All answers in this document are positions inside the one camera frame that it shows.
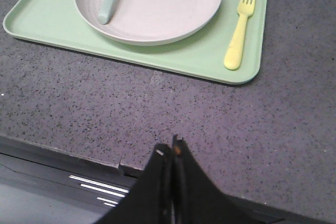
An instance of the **plate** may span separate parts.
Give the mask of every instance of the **plate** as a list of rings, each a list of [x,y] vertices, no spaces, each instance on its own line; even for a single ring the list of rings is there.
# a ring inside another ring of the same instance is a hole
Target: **plate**
[[[184,39],[200,30],[216,13],[221,0],[119,0],[111,21],[97,16],[103,0],[75,0],[83,19],[118,42],[156,46]]]

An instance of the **green tray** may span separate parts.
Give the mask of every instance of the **green tray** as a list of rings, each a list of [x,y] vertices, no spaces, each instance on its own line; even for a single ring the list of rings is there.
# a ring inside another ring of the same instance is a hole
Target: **green tray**
[[[3,26],[12,36],[93,55],[136,63],[203,79],[242,84],[259,71],[267,0],[256,0],[247,24],[241,67],[223,66],[235,30],[239,0],[222,0],[213,19],[200,31],[164,46],[131,46],[112,41],[91,28],[78,13],[75,0],[19,0]]]

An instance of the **yellow fork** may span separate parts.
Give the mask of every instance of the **yellow fork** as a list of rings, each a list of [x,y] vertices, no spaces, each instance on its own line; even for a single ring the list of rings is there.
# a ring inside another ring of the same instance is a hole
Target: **yellow fork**
[[[256,0],[240,0],[237,13],[239,19],[235,32],[224,57],[224,66],[229,70],[239,68],[243,56],[243,47],[247,19],[254,12]]]

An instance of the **speckled countertop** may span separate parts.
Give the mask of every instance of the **speckled countertop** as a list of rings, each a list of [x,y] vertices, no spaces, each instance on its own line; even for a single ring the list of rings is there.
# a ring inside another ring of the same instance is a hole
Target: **speckled countertop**
[[[0,0],[4,18],[18,0]],[[336,0],[268,0],[261,69],[229,87],[0,33],[0,134],[142,169],[183,136],[225,193],[336,222]]]

